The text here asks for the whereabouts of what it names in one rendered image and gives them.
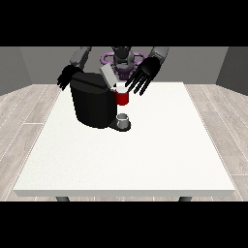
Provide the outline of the black coffee machine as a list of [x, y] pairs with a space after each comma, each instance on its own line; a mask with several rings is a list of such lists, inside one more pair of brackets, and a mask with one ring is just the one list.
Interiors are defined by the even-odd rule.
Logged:
[[120, 127], [116, 93], [108, 88], [101, 74], [77, 72], [72, 76], [70, 88], [79, 122], [91, 128], [112, 128], [119, 132], [131, 129], [130, 121]]

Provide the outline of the pale grey machine lid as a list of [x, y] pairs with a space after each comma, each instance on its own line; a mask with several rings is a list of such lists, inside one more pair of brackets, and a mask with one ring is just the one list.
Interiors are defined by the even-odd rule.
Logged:
[[117, 82], [118, 79], [115, 76], [114, 71], [112, 70], [112, 67], [110, 64], [106, 64], [100, 68], [100, 73], [104, 77], [104, 80], [106, 81], [106, 84], [108, 85], [108, 88], [112, 88]]

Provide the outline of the small grey cup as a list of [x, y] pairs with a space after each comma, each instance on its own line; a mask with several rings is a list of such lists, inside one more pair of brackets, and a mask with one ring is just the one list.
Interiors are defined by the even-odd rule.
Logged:
[[124, 128], [128, 127], [128, 125], [129, 125], [129, 117], [128, 117], [128, 115], [126, 113], [119, 113], [116, 116], [116, 119], [117, 119], [117, 126], [120, 129], [124, 129]]

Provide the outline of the red pod holder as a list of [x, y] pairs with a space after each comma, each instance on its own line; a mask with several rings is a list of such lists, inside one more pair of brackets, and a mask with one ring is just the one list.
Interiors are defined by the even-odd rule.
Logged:
[[129, 93], [125, 92], [125, 93], [119, 93], [119, 92], [115, 92], [116, 95], [116, 103], [119, 106], [125, 106], [129, 103]]

